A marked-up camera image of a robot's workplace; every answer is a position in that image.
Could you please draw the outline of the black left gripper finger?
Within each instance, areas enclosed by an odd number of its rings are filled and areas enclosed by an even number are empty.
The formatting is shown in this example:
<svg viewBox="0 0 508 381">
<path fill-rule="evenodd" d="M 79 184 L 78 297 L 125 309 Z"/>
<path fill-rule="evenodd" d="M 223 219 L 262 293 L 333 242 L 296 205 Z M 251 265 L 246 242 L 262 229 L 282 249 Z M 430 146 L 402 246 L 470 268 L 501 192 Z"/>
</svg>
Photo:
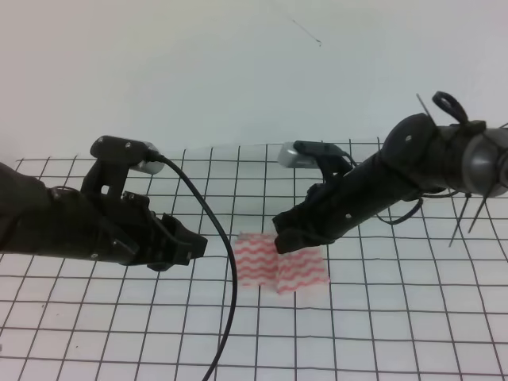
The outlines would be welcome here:
<svg viewBox="0 0 508 381">
<path fill-rule="evenodd" d="M 191 260 L 202 258 L 208 240 L 200 234 L 191 232 L 175 217 L 164 214 L 161 219 L 165 228 L 165 258 L 172 265 L 188 265 Z"/>
</svg>

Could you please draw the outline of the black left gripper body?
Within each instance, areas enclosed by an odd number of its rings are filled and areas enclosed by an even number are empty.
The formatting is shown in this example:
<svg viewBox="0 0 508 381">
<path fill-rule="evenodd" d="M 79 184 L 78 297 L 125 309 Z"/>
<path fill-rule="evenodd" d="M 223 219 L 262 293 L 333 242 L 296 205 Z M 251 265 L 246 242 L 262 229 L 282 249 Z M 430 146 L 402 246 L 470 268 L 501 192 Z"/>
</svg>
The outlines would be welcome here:
<svg viewBox="0 0 508 381">
<path fill-rule="evenodd" d="M 128 191 L 118 198 L 84 195 L 70 187 L 53 187 L 50 195 L 44 256 L 145 265 L 152 270 L 173 266 L 175 238 L 149 209 L 146 195 Z"/>
</svg>

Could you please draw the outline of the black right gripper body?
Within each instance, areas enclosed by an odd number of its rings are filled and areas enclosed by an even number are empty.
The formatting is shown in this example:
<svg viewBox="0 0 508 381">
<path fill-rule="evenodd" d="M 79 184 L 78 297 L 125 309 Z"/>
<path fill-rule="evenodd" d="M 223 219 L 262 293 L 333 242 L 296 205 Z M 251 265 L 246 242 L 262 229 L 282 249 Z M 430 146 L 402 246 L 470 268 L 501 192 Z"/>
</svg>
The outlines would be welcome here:
<svg viewBox="0 0 508 381">
<path fill-rule="evenodd" d="M 397 175 L 371 158 L 301 203 L 298 230 L 320 244 L 334 241 L 395 202 Z"/>
</svg>

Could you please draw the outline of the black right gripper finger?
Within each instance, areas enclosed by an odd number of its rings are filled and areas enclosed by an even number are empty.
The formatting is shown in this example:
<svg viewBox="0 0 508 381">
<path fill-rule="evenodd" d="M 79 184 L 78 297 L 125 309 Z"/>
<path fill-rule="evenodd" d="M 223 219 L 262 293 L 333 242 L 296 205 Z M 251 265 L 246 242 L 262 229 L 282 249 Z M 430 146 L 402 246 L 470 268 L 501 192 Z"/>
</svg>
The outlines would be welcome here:
<svg viewBox="0 0 508 381">
<path fill-rule="evenodd" d="M 325 244 L 329 244 L 329 239 L 296 229 L 284 230 L 275 238 L 275 248 L 278 254 L 287 254 Z"/>
<path fill-rule="evenodd" d="M 307 208 L 292 208 L 277 214 L 273 225 L 278 237 L 316 237 L 315 213 Z"/>
</svg>

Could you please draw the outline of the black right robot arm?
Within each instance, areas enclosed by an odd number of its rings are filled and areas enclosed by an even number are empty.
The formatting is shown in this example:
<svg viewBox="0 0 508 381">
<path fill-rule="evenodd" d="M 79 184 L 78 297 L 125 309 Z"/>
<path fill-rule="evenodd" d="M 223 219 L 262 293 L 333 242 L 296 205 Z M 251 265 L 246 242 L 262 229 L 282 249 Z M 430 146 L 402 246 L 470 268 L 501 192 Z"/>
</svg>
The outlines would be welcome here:
<svg viewBox="0 0 508 381">
<path fill-rule="evenodd" d="M 382 148 L 360 164 L 335 144 L 285 144 L 279 163 L 317 168 L 322 183 L 305 200 L 276 215 L 275 247 L 285 254 L 332 244 L 400 201 L 422 202 L 445 190 L 493 198 L 507 191 L 507 130 L 484 121 L 436 126 L 425 114 L 399 122 Z"/>
</svg>

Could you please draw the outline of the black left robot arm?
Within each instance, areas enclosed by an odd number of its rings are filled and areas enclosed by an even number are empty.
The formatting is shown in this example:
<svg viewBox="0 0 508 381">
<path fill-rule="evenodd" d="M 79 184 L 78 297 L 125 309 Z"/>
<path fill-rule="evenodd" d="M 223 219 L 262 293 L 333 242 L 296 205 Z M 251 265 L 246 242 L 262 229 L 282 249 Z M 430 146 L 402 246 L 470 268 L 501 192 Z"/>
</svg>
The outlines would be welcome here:
<svg viewBox="0 0 508 381">
<path fill-rule="evenodd" d="M 169 214 L 157 217 L 148 197 L 123 189 L 128 171 L 98 161 L 76 190 L 2 165 L 1 251 L 153 271 L 202 257 L 205 237 Z"/>
</svg>

